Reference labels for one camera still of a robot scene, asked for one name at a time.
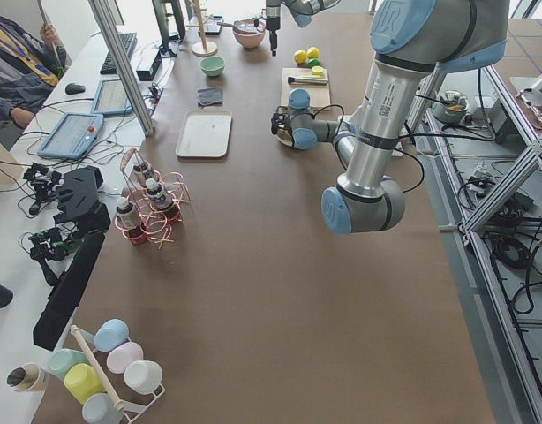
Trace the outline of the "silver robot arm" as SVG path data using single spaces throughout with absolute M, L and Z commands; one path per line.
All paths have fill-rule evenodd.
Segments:
M 335 7 L 337 4 L 339 1 L 335 0 L 267 0 L 260 15 L 253 18 L 254 25 L 257 27 L 261 20 L 266 22 L 271 54 L 275 57 L 278 45 L 277 31 L 281 28 L 281 7 L 283 5 L 289 10 L 299 27 L 306 27 L 311 23 L 313 15 Z
M 271 130 L 283 128 L 300 150 L 329 142 L 346 166 L 321 196 L 331 231 L 384 231 L 400 222 L 404 195 L 385 170 L 420 81 L 436 69 L 463 72 L 497 63 L 505 51 L 508 11 L 507 1 L 383 2 L 371 26 L 375 57 L 367 93 L 348 130 L 341 121 L 317 119 L 306 90 L 291 91 Z

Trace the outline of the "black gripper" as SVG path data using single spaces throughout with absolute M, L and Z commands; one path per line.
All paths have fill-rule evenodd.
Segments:
M 276 137 L 277 134 L 290 133 L 289 114 L 287 112 L 276 111 L 271 117 L 271 133 Z
M 277 54 L 277 31 L 281 28 L 281 17 L 280 16 L 259 16 L 254 17 L 254 25 L 257 27 L 261 21 L 266 22 L 266 30 L 269 32 L 269 42 L 272 56 L 275 57 Z

